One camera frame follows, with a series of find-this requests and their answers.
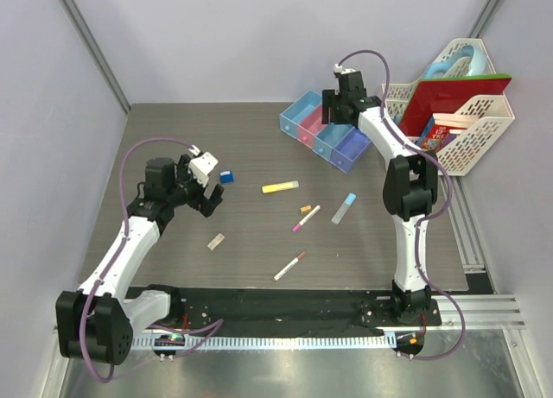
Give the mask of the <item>pink drawer box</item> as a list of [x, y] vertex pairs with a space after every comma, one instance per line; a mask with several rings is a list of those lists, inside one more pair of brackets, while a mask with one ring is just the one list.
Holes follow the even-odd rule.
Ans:
[[322, 105], [319, 105], [298, 124], [297, 141], [312, 148], [316, 136], [326, 127], [327, 125], [322, 123]]

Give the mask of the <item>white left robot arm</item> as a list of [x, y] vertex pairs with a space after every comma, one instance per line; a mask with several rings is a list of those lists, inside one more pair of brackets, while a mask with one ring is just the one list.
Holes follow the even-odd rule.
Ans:
[[205, 195], [217, 164], [209, 152], [147, 162], [137, 196], [127, 205], [127, 217], [104, 258], [77, 290], [62, 292], [55, 303], [63, 357], [119, 365], [134, 334], [153, 324], [173, 328], [182, 322], [185, 307], [175, 287], [152, 284], [134, 300], [124, 299], [177, 208], [186, 205], [209, 217], [221, 203], [222, 185]]

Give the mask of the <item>blue capped clear tube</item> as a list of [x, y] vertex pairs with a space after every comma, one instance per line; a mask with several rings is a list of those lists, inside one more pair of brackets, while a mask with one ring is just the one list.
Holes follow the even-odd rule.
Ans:
[[339, 224], [355, 200], [356, 195], [354, 193], [349, 193], [343, 203], [340, 205], [337, 212], [331, 218], [331, 222], [333, 224]]

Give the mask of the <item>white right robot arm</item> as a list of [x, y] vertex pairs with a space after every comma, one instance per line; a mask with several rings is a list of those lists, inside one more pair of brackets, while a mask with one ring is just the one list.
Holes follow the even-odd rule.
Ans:
[[400, 325], [416, 325], [430, 309], [425, 273], [423, 219], [437, 201], [437, 167], [392, 122], [383, 102], [367, 95], [360, 71], [334, 68], [335, 89], [321, 93], [321, 122], [350, 124], [366, 135], [385, 160], [383, 201], [397, 241], [397, 267], [392, 280], [390, 314]]

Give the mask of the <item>teal blue drawer box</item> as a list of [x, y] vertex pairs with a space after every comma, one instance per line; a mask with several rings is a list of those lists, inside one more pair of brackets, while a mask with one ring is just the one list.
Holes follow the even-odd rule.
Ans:
[[330, 161], [334, 148], [353, 128], [351, 124], [330, 123], [324, 127], [313, 141], [312, 150], [326, 161]]

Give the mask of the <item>clear beige eraser block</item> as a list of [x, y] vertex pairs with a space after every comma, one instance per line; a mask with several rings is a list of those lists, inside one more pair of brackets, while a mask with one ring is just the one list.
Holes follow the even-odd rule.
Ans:
[[218, 233], [207, 245], [207, 248], [211, 251], [215, 250], [223, 241], [225, 236], [222, 233]]

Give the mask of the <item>purple drawer box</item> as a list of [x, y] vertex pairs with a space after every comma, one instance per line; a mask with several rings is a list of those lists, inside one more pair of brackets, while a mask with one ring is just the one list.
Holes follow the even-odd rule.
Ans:
[[367, 135], [356, 128], [351, 128], [334, 147], [330, 163], [341, 172], [349, 173], [371, 145], [372, 142]]

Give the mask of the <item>light blue drawer box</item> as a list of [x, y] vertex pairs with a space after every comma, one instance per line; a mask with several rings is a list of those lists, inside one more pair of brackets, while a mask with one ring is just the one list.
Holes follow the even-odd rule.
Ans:
[[279, 115], [280, 130], [293, 139], [297, 138], [299, 124], [321, 105], [321, 94], [307, 91]]

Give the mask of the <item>yellow capped tube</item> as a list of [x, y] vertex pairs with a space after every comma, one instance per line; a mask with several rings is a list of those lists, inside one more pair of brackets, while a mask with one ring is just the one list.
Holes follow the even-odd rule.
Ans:
[[269, 193], [277, 193], [277, 192], [297, 189], [298, 187], [299, 187], [299, 182], [297, 180], [294, 180], [294, 181], [265, 185], [261, 187], [261, 191], [263, 194], [269, 194]]

